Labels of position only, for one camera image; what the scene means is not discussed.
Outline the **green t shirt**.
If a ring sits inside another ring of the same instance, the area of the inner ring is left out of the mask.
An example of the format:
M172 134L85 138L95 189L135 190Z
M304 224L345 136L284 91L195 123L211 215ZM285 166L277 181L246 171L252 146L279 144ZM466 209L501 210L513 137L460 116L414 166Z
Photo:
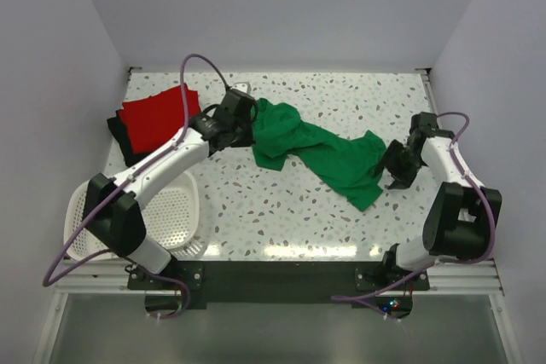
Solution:
M257 166L282 170L292 155L359 211L366 211L382 194L381 176L372 169L386 152L386 144L371 131L348 140L305 122L287 104L257 102L253 123L253 156Z

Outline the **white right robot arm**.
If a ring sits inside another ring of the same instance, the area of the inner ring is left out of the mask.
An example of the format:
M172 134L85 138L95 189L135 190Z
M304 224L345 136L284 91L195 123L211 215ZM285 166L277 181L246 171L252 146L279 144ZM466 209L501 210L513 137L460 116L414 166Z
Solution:
M493 249L502 195L487 188L469 169L458 146L461 131L444 130L434 113L411 118L405 143L392 141L369 173L387 171L389 189L410 188L427 167L439 183L421 237L395 244L381 261L380 280L392 290L410 280L410 272L435 263L480 263Z

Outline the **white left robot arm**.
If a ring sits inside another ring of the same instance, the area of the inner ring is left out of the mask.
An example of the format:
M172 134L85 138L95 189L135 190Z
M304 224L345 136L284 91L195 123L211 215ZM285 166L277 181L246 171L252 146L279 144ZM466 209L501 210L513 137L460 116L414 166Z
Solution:
M258 106L251 91L248 82L231 85L219 104L193 116L145 160L113 177L99 173L88 181L82 225L109 251L145 268L158 289L175 283L177 269L174 256L147 233L142 211L192 166L225 148L254 144Z

